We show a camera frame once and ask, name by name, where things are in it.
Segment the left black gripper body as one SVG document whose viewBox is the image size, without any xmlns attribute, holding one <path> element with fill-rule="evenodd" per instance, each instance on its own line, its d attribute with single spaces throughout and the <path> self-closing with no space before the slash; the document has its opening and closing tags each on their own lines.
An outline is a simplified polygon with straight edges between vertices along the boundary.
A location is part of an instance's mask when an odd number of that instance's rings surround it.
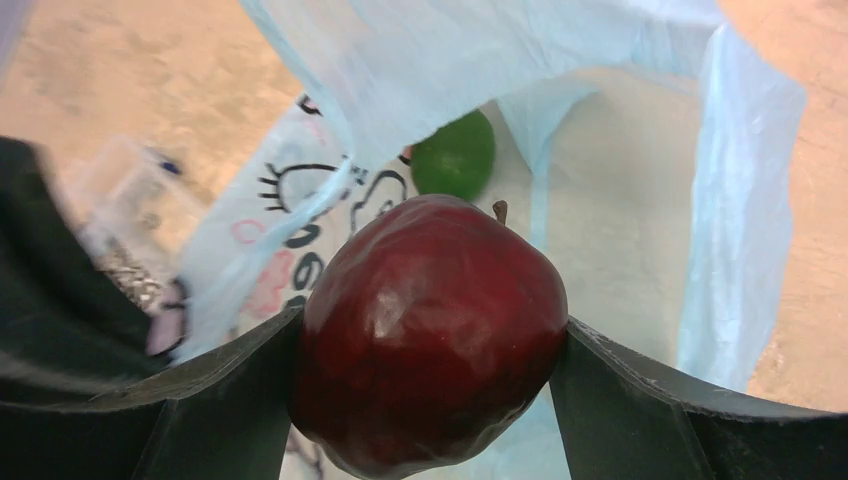
<svg viewBox="0 0 848 480">
<path fill-rule="evenodd" d="M 162 372 L 150 319 L 94 264 L 47 186 L 40 151 L 1 139 L 1 397 L 93 396 Z"/>
</svg>

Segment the dark red fake apple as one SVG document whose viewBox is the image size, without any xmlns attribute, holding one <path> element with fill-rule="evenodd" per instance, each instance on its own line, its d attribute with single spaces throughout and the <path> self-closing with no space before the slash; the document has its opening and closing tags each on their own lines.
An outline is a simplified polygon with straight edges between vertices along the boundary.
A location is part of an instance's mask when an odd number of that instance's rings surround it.
<svg viewBox="0 0 848 480">
<path fill-rule="evenodd" d="M 303 313 L 288 410 L 339 468 L 403 479 L 481 453 L 567 335 L 556 267 L 476 206 L 411 198 L 356 233 Z"/>
</svg>

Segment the blue plastic bag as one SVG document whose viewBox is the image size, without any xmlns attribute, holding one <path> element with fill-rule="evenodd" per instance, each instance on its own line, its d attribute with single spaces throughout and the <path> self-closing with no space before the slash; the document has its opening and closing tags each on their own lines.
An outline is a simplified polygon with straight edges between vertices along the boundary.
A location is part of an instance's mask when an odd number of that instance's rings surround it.
<svg viewBox="0 0 848 480">
<path fill-rule="evenodd" d="M 397 154 L 494 114 L 518 232 L 571 313 L 742 392 L 777 319 L 804 90 L 714 1 L 247 1 L 303 84 L 185 245 L 178 362 L 301 304 L 343 242 L 412 197 Z"/>
</svg>

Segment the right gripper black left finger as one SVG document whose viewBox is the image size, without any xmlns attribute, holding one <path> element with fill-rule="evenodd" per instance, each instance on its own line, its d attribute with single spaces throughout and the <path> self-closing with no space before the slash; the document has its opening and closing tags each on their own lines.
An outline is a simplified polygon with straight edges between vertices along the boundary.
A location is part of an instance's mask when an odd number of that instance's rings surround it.
<svg viewBox="0 0 848 480">
<path fill-rule="evenodd" d="M 81 395 L 1 384 L 5 479 L 275 479 L 291 421 L 290 308 L 138 383 Z"/>
</svg>

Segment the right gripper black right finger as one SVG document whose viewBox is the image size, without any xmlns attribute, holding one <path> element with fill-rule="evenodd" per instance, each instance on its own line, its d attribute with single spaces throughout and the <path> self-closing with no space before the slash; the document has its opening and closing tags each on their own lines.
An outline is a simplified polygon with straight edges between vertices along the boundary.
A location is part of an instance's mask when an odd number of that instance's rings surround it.
<svg viewBox="0 0 848 480">
<path fill-rule="evenodd" d="M 549 381 L 574 479 L 844 479 L 847 416 L 697 379 L 570 319 Z"/>
</svg>

